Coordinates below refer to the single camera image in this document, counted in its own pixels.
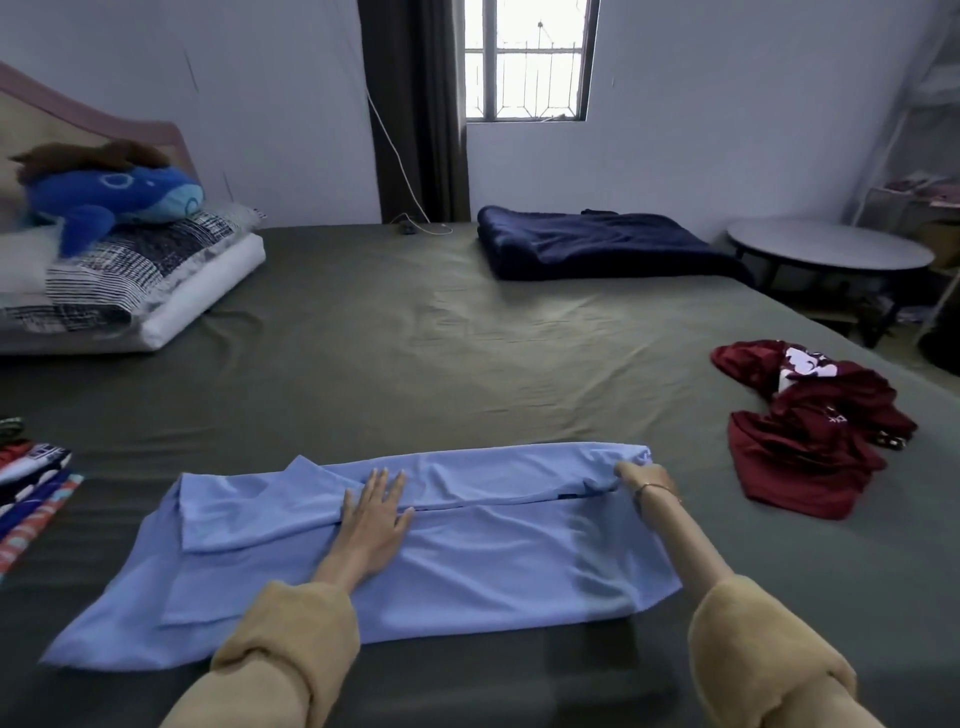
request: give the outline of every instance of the wrinkled sheet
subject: wrinkled sheet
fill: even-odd
[[[204,664],[38,666],[181,472],[264,473],[526,443],[650,447],[737,571],[856,668],[888,725],[960,715],[960,404],[731,280],[494,279],[475,225],[266,231],[267,263],[161,352],[0,360],[3,411],[90,478],[0,587],[0,725],[153,728]],[[844,522],[744,498],[730,413],[766,411],[714,348],[781,338],[890,379],[920,430]],[[707,724],[684,595],[630,619],[370,644],[330,728]]]

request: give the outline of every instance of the plush toy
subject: plush toy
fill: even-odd
[[[61,257],[79,255],[119,223],[175,222],[204,201],[194,180],[136,142],[45,144],[12,159],[24,165],[18,178],[31,211],[63,222]]]

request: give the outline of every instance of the wrist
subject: wrist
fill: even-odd
[[[350,594],[367,577],[367,571],[362,554],[334,549],[320,562],[311,581],[331,584]]]
[[[659,483],[640,483],[636,486],[634,500],[641,507],[649,502],[666,501],[680,503],[678,496],[671,488]]]

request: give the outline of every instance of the hand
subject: hand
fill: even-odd
[[[344,493],[340,532],[317,568],[314,581],[336,584],[349,593],[368,576],[386,568],[399,551],[414,517],[413,508],[407,508],[399,518],[396,516],[405,483],[406,475],[401,473],[388,490],[387,471],[373,471],[359,502],[354,505],[350,490]]]
[[[670,473],[662,465],[637,465],[628,460],[621,460],[613,471],[634,492],[634,497],[640,496],[645,491],[668,491],[677,499],[680,498],[677,484],[673,482]]]

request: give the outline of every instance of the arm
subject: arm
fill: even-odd
[[[643,521],[660,536],[684,590],[699,604],[733,570],[713,547],[677,496],[677,486],[659,465],[620,463],[617,474],[634,491]]]
[[[388,492],[387,472],[374,472],[356,505],[344,494],[340,532],[311,582],[268,584],[161,728],[324,724],[360,648],[348,595],[390,563],[413,518],[396,517],[403,485],[401,474]]]
[[[664,468],[624,462],[616,472],[698,604],[690,663],[714,724],[882,728],[853,698],[855,677],[847,662],[760,587],[734,575],[686,512]]]

